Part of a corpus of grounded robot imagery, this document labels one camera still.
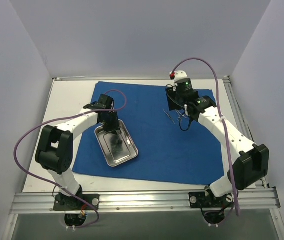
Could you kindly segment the steel clamp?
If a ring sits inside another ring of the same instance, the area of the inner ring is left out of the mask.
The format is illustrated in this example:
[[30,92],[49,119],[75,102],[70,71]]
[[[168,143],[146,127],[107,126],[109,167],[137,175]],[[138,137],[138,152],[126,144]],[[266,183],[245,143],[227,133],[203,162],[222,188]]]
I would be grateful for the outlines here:
[[183,119],[186,119],[186,118],[187,118],[187,117],[185,116],[185,114],[179,112],[178,110],[176,110],[176,113],[177,113],[177,115],[178,115],[177,120],[178,120],[179,123],[181,123]]

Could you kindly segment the blue surgical cloth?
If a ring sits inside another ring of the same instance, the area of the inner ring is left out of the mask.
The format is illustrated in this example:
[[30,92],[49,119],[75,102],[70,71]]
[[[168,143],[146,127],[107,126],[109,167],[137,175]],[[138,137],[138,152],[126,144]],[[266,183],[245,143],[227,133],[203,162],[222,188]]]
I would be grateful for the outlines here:
[[208,185],[224,175],[221,144],[202,125],[177,122],[177,113],[166,116],[167,96],[163,86],[99,82],[92,100],[109,94],[120,108],[138,156],[110,167],[91,127],[82,134],[73,171],[107,178]]

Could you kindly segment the steel tweezers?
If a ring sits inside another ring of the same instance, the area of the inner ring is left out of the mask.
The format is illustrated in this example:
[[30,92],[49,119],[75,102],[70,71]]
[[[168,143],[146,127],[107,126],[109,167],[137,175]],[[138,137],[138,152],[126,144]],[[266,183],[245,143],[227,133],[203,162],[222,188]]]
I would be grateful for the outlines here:
[[132,147],[132,142],[131,142],[129,136],[126,135],[125,139],[126,139],[126,143],[127,143],[128,147],[131,148]]
[[166,114],[166,116],[172,121],[173,124],[176,124],[174,121],[174,118],[169,114],[168,111],[166,111],[165,109],[163,109],[163,112]]

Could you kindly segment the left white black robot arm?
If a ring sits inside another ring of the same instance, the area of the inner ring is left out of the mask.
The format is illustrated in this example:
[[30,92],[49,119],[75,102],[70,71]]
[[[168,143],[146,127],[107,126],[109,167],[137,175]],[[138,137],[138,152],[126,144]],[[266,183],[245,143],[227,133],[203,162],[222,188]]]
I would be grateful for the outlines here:
[[114,109],[114,99],[101,94],[98,101],[85,105],[77,115],[56,126],[48,124],[41,131],[35,161],[51,174],[59,194],[65,197],[65,204],[72,210],[79,209],[83,203],[82,187],[71,170],[74,140],[98,124],[107,134],[120,134],[118,114]]

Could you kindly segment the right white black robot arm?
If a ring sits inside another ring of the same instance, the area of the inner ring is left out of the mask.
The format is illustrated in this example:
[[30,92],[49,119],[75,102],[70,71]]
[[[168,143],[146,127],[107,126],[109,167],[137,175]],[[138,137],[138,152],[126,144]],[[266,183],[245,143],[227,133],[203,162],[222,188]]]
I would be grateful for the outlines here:
[[185,94],[177,86],[165,88],[170,111],[183,111],[189,122],[197,122],[206,128],[227,151],[228,168],[219,179],[204,189],[204,200],[216,206],[227,195],[254,188],[268,173],[270,151],[266,145],[257,145],[244,136],[224,117],[214,99],[199,96],[195,89]]

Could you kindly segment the steel instrument tray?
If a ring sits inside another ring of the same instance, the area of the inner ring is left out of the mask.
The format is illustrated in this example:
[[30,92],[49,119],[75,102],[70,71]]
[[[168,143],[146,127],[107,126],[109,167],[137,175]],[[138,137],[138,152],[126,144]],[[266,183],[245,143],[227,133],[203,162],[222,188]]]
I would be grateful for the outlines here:
[[[119,127],[121,129],[119,140],[111,140],[103,131],[102,126],[97,127],[94,131],[106,163],[113,168],[136,158],[139,154],[139,150],[122,120],[119,120]],[[131,140],[131,147],[126,142],[126,136],[129,136]]]

